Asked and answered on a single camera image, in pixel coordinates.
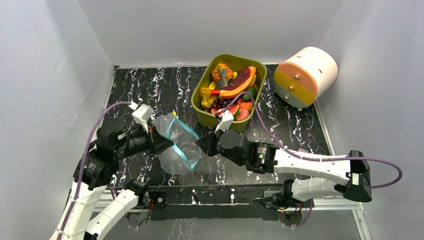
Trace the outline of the clear zip top bag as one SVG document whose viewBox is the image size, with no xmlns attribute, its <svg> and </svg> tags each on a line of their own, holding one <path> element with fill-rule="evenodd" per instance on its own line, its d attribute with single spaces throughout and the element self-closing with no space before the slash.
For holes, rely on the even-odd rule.
<svg viewBox="0 0 424 240">
<path fill-rule="evenodd" d="M 193 172 L 203 154 L 196 144 L 199 135 L 182 122 L 176 112 L 161 115 L 152 123 L 160 135 L 173 142 L 173 146 L 158 155 L 165 172 L 180 176 Z"/>
</svg>

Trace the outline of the watermelon slice toy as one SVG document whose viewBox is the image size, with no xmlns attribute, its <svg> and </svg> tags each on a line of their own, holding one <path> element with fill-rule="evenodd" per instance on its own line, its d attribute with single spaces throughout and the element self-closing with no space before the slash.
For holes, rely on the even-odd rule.
<svg viewBox="0 0 424 240">
<path fill-rule="evenodd" d="M 211 114 L 212 115 L 216 115 L 218 114 L 219 116 L 221 115 L 221 113 L 224 112 L 224 108 L 212 108 L 211 109 Z M 234 119 L 236 119 L 239 115 L 240 115 L 240 106 L 238 104 L 232 105 L 229 109 L 229 112 L 233 115 Z"/>
</svg>

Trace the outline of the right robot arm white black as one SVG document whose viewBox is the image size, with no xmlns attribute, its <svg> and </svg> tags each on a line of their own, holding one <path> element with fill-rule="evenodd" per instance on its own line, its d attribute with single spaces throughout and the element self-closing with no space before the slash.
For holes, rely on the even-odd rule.
<svg viewBox="0 0 424 240">
<path fill-rule="evenodd" d="M 314 198 L 342 196 L 354 202 L 372 201 L 370 166 L 361 152 L 328 156 L 282 149 L 273 143 L 249 141 L 234 130 L 210 132 L 196 144 L 208 157 L 221 155 L 248 171 L 265 174 L 299 174 L 304 180 L 287 180 L 274 200 L 288 207 Z"/>
</svg>

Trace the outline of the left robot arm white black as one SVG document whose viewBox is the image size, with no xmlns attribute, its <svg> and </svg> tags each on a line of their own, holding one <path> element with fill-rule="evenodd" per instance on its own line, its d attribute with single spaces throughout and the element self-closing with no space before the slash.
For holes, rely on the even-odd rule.
<svg viewBox="0 0 424 240">
<path fill-rule="evenodd" d="M 132 179 L 92 217 L 101 195 L 119 170 L 120 160 L 139 153 L 155 157 L 174 145 L 153 124 L 148 123 L 147 130 L 139 124 L 128 129 L 122 119 L 106 121 L 96 131 L 96 137 L 75 169 L 68 202 L 52 240 L 102 240 L 129 210 L 146 207 L 149 187 Z"/>
</svg>

